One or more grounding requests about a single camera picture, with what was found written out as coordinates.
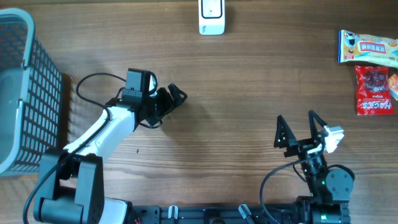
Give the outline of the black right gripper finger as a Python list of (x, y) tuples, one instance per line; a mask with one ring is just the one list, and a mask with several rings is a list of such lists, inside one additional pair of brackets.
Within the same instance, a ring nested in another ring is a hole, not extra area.
[(277, 117), (277, 128), (274, 139), (274, 147), (288, 148), (298, 146), (298, 141), (295, 138), (292, 130), (287, 124), (282, 115)]
[(327, 126), (328, 124), (319, 117), (319, 115), (316, 114), (314, 110), (310, 110), (308, 112), (308, 118), (309, 118), (309, 124), (310, 124), (310, 134), (311, 138), (315, 143), (320, 144), (321, 143), (321, 137), (318, 137), (318, 129), (317, 129), (317, 124), (323, 128), (324, 126)]

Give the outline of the red snack packet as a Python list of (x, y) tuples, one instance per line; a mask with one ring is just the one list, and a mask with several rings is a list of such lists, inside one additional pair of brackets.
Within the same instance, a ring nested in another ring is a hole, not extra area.
[(357, 115), (394, 114), (389, 93), (388, 67), (356, 65)]

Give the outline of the cream snack bag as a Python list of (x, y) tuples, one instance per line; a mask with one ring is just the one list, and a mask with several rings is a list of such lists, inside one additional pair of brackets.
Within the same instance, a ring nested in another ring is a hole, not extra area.
[(345, 62), (397, 68), (397, 39), (339, 30), (337, 63)]

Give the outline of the orange small box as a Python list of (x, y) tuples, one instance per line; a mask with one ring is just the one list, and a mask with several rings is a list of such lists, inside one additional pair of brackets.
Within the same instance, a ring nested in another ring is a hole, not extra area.
[(398, 100), (398, 76), (393, 74), (388, 79), (390, 95), (397, 101)]

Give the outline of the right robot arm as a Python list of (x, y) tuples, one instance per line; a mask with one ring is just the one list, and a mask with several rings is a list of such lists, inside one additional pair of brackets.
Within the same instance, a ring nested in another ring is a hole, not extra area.
[(284, 156), (298, 158), (309, 196), (299, 196), (289, 206), (276, 209), (279, 223), (349, 223), (348, 203), (354, 187), (353, 171), (329, 165), (324, 152), (333, 153), (344, 137), (340, 126), (329, 126), (313, 110), (308, 112), (310, 137), (298, 140), (283, 116), (277, 117), (274, 147)]

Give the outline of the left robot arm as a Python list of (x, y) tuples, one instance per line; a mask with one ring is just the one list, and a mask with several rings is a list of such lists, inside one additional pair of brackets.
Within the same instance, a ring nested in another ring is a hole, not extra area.
[(116, 96), (100, 105), (102, 115), (83, 135), (44, 153), (22, 213), (24, 223), (30, 206), (41, 223), (141, 223), (131, 202), (105, 197), (103, 166), (138, 126), (159, 128), (188, 96), (173, 83), (159, 88), (148, 70), (130, 68), (123, 82)]

